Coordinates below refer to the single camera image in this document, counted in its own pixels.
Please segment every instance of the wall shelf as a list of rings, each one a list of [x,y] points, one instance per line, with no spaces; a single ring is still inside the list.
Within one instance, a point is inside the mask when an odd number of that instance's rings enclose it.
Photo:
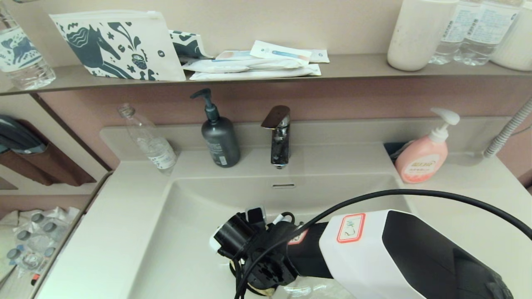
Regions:
[[[460,63],[451,62],[445,65],[429,64],[424,69],[417,72],[405,72],[396,70],[386,62],[386,54],[352,54],[352,55],[330,55],[331,63],[321,63],[321,76],[296,77],[296,78],[274,78],[274,79],[254,79],[254,80],[220,80],[220,81],[190,81],[188,78],[192,72],[187,72],[187,80],[182,82],[168,81],[147,81],[95,77],[81,65],[54,68],[57,79],[50,85],[35,90],[19,90],[15,87],[8,87],[0,91],[0,96],[45,93],[63,90],[105,88],[105,87],[128,87],[128,86],[170,86],[182,84],[226,84],[250,81],[308,81],[308,80],[331,80],[331,79],[351,79],[351,78],[408,78],[408,77],[442,77],[442,76],[528,76],[530,72],[514,71],[500,67],[493,63],[488,63],[481,67],[470,67]]]

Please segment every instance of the chrome faucet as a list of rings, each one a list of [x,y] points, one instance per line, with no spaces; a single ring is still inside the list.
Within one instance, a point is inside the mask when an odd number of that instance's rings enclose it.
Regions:
[[[290,158],[290,108],[275,106],[264,119],[261,127],[273,130],[271,133],[271,164],[282,169]]]

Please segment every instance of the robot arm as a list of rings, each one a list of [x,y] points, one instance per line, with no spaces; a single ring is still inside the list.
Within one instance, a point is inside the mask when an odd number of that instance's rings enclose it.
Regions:
[[[246,271],[297,229],[293,219],[268,225],[263,219],[256,211],[236,214],[216,231],[211,246],[243,261]],[[273,292],[297,276],[334,278],[358,299],[513,298],[495,271],[415,215],[394,210],[313,224],[262,258],[247,283],[255,292]]]

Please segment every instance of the soap dispenser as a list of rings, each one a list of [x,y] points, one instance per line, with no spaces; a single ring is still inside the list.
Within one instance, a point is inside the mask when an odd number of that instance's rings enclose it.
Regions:
[[[433,129],[430,134],[415,140],[395,161],[395,168],[405,183],[415,184],[430,179],[447,158],[447,127],[456,125],[460,116],[450,110],[432,108],[444,124]]]
[[[218,108],[211,101],[210,88],[204,88],[190,96],[197,97],[205,99],[207,121],[203,123],[201,133],[207,142],[212,160],[223,168],[234,166],[240,160],[240,148],[232,122],[218,113]]]

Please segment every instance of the white sink basin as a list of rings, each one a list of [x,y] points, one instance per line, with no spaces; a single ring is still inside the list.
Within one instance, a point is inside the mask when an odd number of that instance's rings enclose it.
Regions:
[[[209,237],[235,213],[264,206],[269,221],[285,211],[294,213],[297,222],[308,221],[349,198],[399,187],[387,174],[178,179],[168,191],[129,298],[233,298],[228,260],[210,249]],[[403,196],[388,196],[337,213],[385,209],[410,211]],[[324,280],[306,279],[313,285]],[[250,292],[246,297],[259,298]],[[287,297],[282,287],[274,295]]]

